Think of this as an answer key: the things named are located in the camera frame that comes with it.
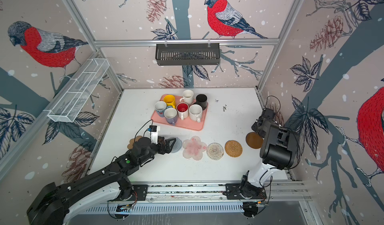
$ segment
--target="black mug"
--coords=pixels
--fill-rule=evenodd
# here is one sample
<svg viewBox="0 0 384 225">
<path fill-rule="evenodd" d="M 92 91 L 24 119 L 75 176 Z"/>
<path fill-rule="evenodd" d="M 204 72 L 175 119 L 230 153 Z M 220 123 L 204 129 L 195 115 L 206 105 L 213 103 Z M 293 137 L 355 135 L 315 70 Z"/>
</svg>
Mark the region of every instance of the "black mug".
<svg viewBox="0 0 384 225">
<path fill-rule="evenodd" d="M 204 111 L 207 108 L 207 96 L 204 94 L 197 95 L 196 102 L 194 104 L 200 105 Z"/>
</svg>

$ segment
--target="yellow mug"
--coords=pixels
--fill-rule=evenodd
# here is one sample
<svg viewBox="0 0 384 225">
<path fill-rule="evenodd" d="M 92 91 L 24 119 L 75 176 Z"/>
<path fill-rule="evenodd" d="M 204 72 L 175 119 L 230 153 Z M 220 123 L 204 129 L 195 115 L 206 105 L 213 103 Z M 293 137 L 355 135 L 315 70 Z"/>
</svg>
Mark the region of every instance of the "yellow mug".
<svg viewBox="0 0 384 225">
<path fill-rule="evenodd" d="M 176 109 L 176 101 L 173 95 L 167 95 L 164 97 L 163 100 L 167 104 L 167 106 L 172 106 L 174 109 Z"/>
</svg>

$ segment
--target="pink flower coaster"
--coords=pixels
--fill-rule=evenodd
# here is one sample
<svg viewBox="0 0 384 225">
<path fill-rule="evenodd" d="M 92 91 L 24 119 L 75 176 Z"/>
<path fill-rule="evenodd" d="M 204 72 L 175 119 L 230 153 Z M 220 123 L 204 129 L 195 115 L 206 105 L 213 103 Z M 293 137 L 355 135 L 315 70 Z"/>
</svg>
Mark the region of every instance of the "pink flower coaster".
<svg viewBox="0 0 384 225">
<path fill-rule="evenodd" d="M 186 159 L 192 157 L 198 161 L 203 158 L 203 152 L 207 149 L 207 145 L 198 136 L 193 136 L 190 140 L 183 141 L 183 148 L 183 157 Z"/>
</svg>

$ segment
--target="mug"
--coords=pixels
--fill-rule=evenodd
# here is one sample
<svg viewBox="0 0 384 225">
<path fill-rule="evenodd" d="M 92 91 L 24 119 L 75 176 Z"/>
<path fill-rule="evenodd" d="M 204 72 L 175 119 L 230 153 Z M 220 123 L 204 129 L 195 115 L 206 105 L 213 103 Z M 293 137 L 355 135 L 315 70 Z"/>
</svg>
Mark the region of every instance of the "mug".
<svg viewBox="0 0 384 225">
<path fill-rule="evenodd" d="M 166 102 L 167 106 L 172 106 L 174 109 L 176 109 L 176 101 L 173 95 L 167 95 L 163 100 Z"/>
<path fill-rule="evenodd" d="M 196 122 L 201 122 L 203 108 L 198 104 L 193 104 L 189 107 L 189 117 Z"/>
<path fill-rule="evenodd" d="M 167 106 L 167 104 L 163 101 L 155 103 L 155 110 L 160 117 L 164 117 L 164 111 L 169 107 L 172 106 Z"/>
<path fill-rule="evenodd" d="M 193 103 L 193 91 L 192 90 L 185 90 L 183 92 L 183 97 L 180 98 L 180 103 L 181 101 L 184 100 L 188 106 L 190 106 Z"/>
<path fill-rule="evenodd" d="M 197 95 L 196 102 L 194 104 L 200 105 L 204 111 L 207 108 L 207 96 L 204 94 Z"/>
<path fill-rule="evenodd" d="M 173 107 L 167 108 L 164 112 L 164 116 L 166 117 L 166 120 L 169 124 L 172 124 L 175 126 L 175 123 L 177 122 L 177 110 Z"/>
<path fill-rule="evenodd" d="M 188 104 L 186 103 L 179 103 L 177 105 L 177 115 L 181 118 L 181 120 L 184 120 L 186 117 L 188 117 L 189 112 L 188 112 Z"/>
</svg>

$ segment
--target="pink tray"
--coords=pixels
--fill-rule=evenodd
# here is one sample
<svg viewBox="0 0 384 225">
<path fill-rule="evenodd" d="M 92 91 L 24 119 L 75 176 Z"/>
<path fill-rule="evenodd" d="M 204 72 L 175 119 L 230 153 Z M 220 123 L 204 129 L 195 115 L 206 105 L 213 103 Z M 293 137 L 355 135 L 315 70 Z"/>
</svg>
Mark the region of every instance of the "pink tray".
<svg viewBox="0 0 384 225">
<path fill-rule="evenodd" d="M 164 99 L 164 97 L 167 95 L 168 94 L 164 94 L 161 97 L 160 101 L 162 101 Z M 180 103 L 180 98 L 182 98 L 182 97 L 181 96 L 175 96 L 176 107 Z M 190 129 L 190 130 L 201 131 L 204 127 L 204 122 L 205 122 L 207 110 L 208 110 L 208 103 L 207 103 L 207 108 L 203 111 L 203 115 L 201 117 L 201 122 L 195 122 L 195 121 L 191 120 L 191 118 L 189 116 L 187 118 L 185 118 L 184 120 L 181 120 L 181 118 L 179 117 L 177 119 L 175 127 L 182 127 L 182 128 L 186 128 L 186 129 Z M 171 124 L 169 124 L 167 122 L 165 117 L 160 117 L 156 111 L 153 112 L 151 119 L 153 119 L 153 122 L 172 126 Z"/>
</svg>

